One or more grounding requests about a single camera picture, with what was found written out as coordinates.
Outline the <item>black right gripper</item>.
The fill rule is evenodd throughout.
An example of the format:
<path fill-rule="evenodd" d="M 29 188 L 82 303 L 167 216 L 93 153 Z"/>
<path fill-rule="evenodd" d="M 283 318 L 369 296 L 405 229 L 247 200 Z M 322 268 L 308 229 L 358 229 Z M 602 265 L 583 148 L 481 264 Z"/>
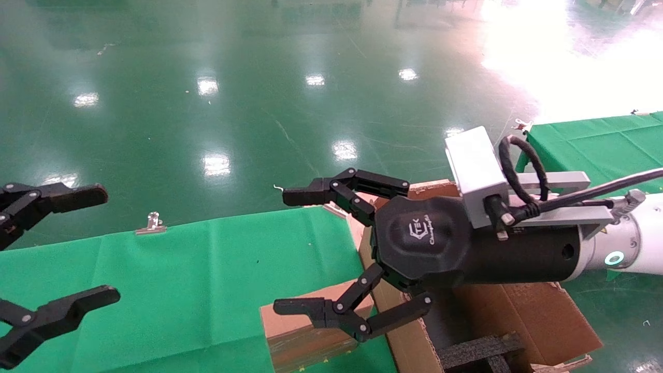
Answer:
<path fill-rule="evenodd" d="M 459 198 L 412 200 L 403 197 L 409 188 L 407 180 L 348 168 L 334 177 L 315 178 L 303 188 L 284 189 L 287 206 L 334 203 L 362 225 L 372 226 L 377 264 L 365 269 L 338 300 L 276 299 L 273 311 L 305 315 L 314 328 L 337 328 L 365 342 L 416 321 L 433 305 L 433 296 L 423 292 L 385 312 L 361 317 L 355 310 L 383 278 L 400 290 L 561 282 L 578 266 L 581 238 L 575 226 L 517 227 L 500 241 L 492 227 L 472 226 Z M 358 193 L 389 201 L 375 212 Z"/>

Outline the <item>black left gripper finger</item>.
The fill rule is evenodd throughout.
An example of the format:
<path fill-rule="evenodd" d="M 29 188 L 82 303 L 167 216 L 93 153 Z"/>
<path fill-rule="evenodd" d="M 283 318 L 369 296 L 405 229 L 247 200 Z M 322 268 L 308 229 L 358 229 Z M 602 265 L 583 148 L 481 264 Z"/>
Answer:
<path fill-rule="evenodd" d="M 1 191 L 1 250 L 6 250 L 49 214 L 62 214 L 107 203 L 108 193 L 96 183 L 69 188 L 58 182 L 42 186 L 8 183 Z"/>
<path fill-rule="evenodd" d="M 1 339 L 2 369 L 16 368 L 46 341 L 77 330 L 88 312 L 120 299 L 119 291 L 109 285 L 52 300 L 35 311 L 2 299 L 2 323 L 10 326 Z"/>

